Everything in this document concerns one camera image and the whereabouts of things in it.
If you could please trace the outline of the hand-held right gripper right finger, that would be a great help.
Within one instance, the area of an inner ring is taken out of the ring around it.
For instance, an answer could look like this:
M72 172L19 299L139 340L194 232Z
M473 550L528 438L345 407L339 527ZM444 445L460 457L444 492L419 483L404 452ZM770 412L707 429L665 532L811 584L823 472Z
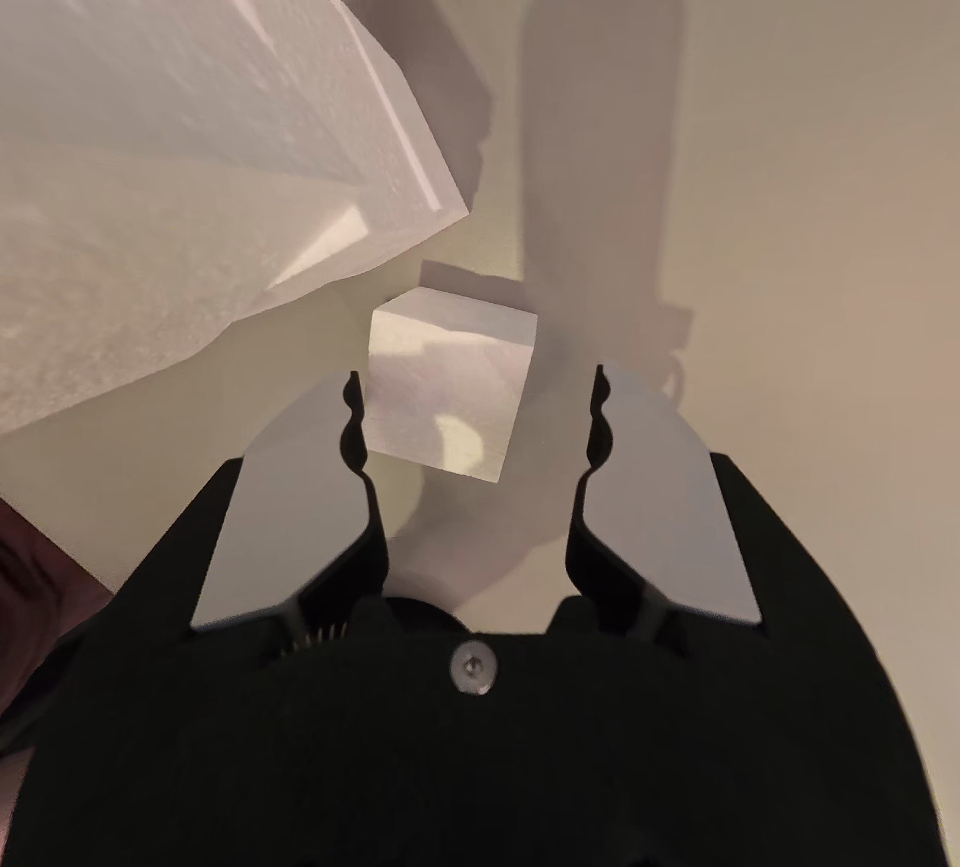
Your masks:
M651 640L685 614L759 627L706 444L664 393L614 363L595 370L589 414L565 568L600 630Z

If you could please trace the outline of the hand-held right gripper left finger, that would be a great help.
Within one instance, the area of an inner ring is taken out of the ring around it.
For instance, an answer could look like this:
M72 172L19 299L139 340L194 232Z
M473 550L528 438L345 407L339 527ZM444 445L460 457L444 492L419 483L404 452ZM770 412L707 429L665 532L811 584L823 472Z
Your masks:
M357 371L319 381L247 447L191 621L206 631L276 617L294 642L346 632L381 594L389 556L365 468Z

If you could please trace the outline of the person's dark red shorts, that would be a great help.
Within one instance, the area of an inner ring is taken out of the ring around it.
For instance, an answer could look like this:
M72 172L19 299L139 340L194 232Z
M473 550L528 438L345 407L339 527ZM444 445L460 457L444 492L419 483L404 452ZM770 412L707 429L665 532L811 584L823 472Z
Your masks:
M33 745L114 593L1 501L1 751Z

